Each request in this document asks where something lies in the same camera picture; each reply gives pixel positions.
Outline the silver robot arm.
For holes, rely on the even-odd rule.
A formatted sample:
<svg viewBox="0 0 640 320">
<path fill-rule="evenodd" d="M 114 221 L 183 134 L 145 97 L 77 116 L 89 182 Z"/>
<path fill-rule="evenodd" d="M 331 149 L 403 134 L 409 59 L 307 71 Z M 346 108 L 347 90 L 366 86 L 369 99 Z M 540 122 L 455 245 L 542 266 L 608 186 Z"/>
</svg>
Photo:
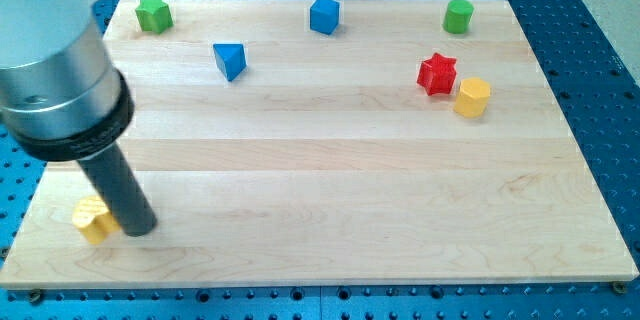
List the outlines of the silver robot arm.
<svg viewBox="0 0 640 320">
<path fill-rule="evenodd" d="M 1 119 L 33 157 L 77 160 L 129 125 L 134 105 L 96 24 L 98 0 L 1 0 Z"/>
</svg>

